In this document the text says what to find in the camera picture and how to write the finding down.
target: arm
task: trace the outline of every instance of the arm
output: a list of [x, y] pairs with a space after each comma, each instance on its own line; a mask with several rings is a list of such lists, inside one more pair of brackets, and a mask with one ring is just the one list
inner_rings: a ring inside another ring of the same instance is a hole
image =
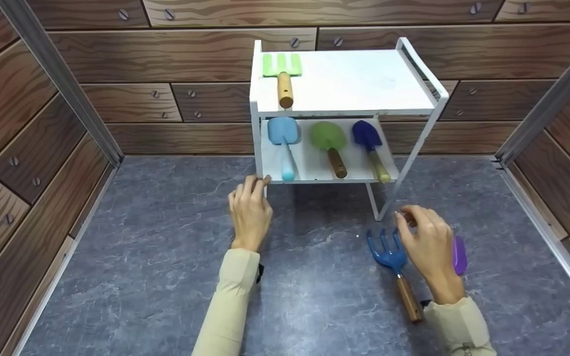
[[[426, 320], [452, 356], [496, 356], [485, 319], [454, 272], [452, 229], [432, 209], [409, 205], [402, 212], [405, 216], [395, 213], [402, 244], [432, 292], [433, 302], [424, 310]], [[407, 221], [417, 227], [416, 234]]]
[[193, 356], [237, 356], [241, 348], [247, 303], [256, 281], [257, 253], [272, 220], [272, 207], [263, 196], [270, 176], [247, 176], [228, 194], [235, 239], [219, 269], [219, 283], [199, 331]]

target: gray marble floor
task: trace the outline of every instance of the gray marble floor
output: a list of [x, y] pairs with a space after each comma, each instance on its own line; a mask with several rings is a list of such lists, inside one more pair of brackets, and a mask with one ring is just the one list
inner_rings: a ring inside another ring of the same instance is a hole
[[[127, 158], [23, 355], [190, 354], [231, 239], [226, 195], [252, 162]], [[400, 198], [464, 237], [466, 287], [501, 355], [570, 356], [570, 280], [488, 161], [419, 158]], [[269, 199], [244, 355], [443, 354], [426, 323], [408, 325], [393, 276], [371, 258], [363, 232], [384, 224], [363, 185], [274, 186]]]

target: right hand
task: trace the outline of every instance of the right hand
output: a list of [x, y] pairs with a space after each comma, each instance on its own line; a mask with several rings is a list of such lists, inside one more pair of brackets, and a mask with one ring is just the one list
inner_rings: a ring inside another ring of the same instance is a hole
[[258, 252], [272, 221], [272, 207], [263, 196], [263, 188], [271, 181], [270, 176], [257, 179], [247, 176], [244, 184], [228, 194], [230, 216], [235, 225], [235, 239], [231, 248], [244, 248]]
[[[463, 281], [452, 266], [452, 229], [432, 209], [407, 205], [402, 215], [395, 212], [395, 221], [402, 244], [410, 260], [426, 280], [434, 302], [455, 304], [465, 297]], [[417, 227], [412, 234], [411, 225]]]

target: beige sleeve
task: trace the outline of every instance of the beige sleeve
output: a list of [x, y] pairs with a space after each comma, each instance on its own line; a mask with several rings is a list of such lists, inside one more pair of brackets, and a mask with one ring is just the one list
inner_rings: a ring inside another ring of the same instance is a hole
[[489, 344], [485, 319], [472, 298], [444, 306], [430, 302], [424, 314], [452, 356], [496, 356]]
[[256, 281], [259, 259], [258, 253], [241, 248], [226, 252], [193, 356], [239, 355], [247, 302]]

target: shelf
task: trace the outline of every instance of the shelf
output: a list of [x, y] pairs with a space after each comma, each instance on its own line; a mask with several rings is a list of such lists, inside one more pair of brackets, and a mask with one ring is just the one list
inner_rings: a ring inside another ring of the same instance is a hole
[[[270, 52], [255, 54], [253, 66], [262, 68], [265, 53]], [[430, 90], [398, 50], [295, 53], [300, 55], [303, 75], [291, 78], [290, 109], [278, 104], [276, 78], [252, 81], [260, 117], [429, 115], [436, 106]]]
[[[347, 137], [347, 145], [340, 150], [348, 174], [340, 179], [335, 176], [329, 163], [327, 152], [315, 148], [310, 141], [310, 129], [313, 124], [321, 120], [296, 120], [300, 128], [298, 143], [289, 145], [289, 149], [296, 165], [296, 178], [292, 181], [283, 181], [281, 176], [281, 147], [273, 145], [267, 136], [267, 122], [261, 122], [261, 156], [263, 175], [272, 176], [272, 184], [323, 184], [323, 183], [373, 183], [377, 182], [369, 164], [366, 151], [353, 141], [351, 126], [360, 119], [323, 119], [338, 124]], [[391, 175], [391, 182], [397, 180], [399, 172], [393, 162], [393, 156], [388, 148], [386, 138], [382, 133], [380, 123], [376, 119], [365, 119], [371, 123], [382, 137], [382, 146], [377, 147], [382, 163]]]

